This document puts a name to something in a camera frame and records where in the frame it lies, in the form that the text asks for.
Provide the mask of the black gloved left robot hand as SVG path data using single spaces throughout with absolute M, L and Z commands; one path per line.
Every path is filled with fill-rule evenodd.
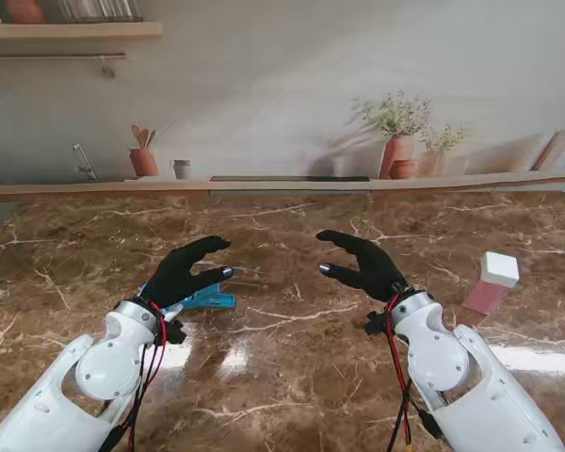
M 142 288 L 140 298 L 148 304 L 153 303 L 158 308 L 165 309 L 197 291 L 232 278 L 234 270 L 229 266 L 210 268 L 198 274 L 191 273 L 192 266 L 207 254 L 230 246 L 230 241 L 210 235 L 171 250 Z

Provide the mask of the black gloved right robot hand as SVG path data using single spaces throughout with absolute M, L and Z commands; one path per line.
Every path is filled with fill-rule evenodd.
M 358 270 L 334 264 L 321 264 L 320 272 L 348 287 L 365 292 L 372 299 L 388 302 L 394 295 L 403 294 L 409 287 L 390 256 L 372 241 L 354 235 L 325 230 L 316 235 L 320 241 L 356 257 Z

